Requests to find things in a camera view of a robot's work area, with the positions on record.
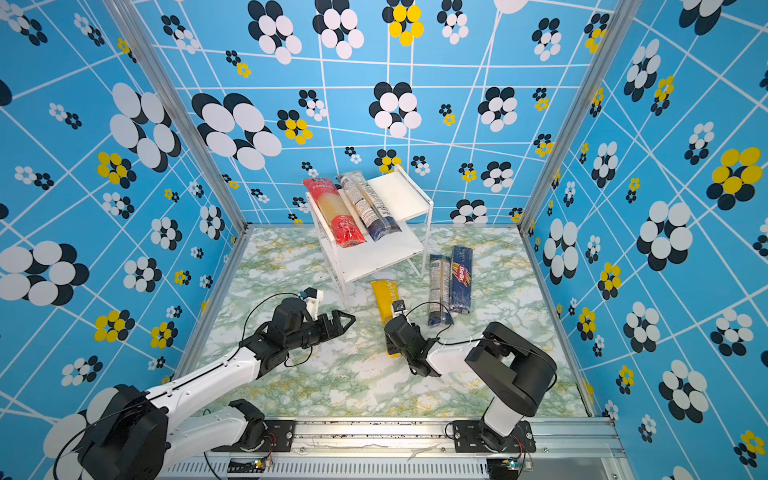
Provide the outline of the clear dark spaghetti bag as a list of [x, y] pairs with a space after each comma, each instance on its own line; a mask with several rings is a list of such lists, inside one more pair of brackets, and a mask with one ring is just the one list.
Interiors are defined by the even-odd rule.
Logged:
[[429, 256], [428, 326], [450, 325], [451, 259], [445, 255]]

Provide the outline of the yellow spaghetti bag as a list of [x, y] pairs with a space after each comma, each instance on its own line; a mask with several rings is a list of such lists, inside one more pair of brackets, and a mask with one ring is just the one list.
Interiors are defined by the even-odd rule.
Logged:
[[393, 280], [374, 280], [371, 282], [374, 296], [377, 302], [380, 318], [384, 327], [394, 318], [391, 304], [401, 299], [397, 283]]

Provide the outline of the red spaghetti bag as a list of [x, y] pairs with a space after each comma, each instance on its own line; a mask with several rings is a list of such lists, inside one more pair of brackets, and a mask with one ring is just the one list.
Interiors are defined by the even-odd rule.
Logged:
[[348, 248], [365, 242], [362, 232], [332, 180], [308, 178], [303, 181], [303, 185], [318, 206], [324, 220], [329, 224], [337, 245]]

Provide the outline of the clear blue spaghetti bag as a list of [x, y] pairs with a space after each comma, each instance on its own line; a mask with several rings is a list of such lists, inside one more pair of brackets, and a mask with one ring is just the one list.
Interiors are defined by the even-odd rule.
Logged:
[[361, 171], [341, 174], [337, 180], [373, 241], [401, 231], [398, 222]]

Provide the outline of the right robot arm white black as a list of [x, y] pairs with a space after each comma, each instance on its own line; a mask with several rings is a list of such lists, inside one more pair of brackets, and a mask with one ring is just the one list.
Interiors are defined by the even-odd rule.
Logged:
[[546, 352], [499, 323], [477, 339], [442, 344], [425, 338], [420, 328], [399, 315], [384, 327], [412, 374], [441, 377], [464, 373], [481, 380], [493, 398], [478, 423], [482, 444], [501, 452], [518, 423], [533, 417], [557, 381], [556, 362]]

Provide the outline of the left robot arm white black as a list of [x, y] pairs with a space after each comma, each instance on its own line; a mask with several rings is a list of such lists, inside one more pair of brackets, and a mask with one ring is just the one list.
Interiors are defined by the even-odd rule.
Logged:
[[104, 407], [88, 412], [83, 432], [75, 437], [79, 466], [93, 479], [154, 479], [216, 448], [255, 451], [274, 446], [264, 414], [247, 400], [235, 400], [209, 415], [196, 413], [283, 365], [291, 351], [342, 336], [355, 320], [339, 310], [320, 314], [316, 304], [292, 296], [222, 359], [145, 391], [116, 386]]

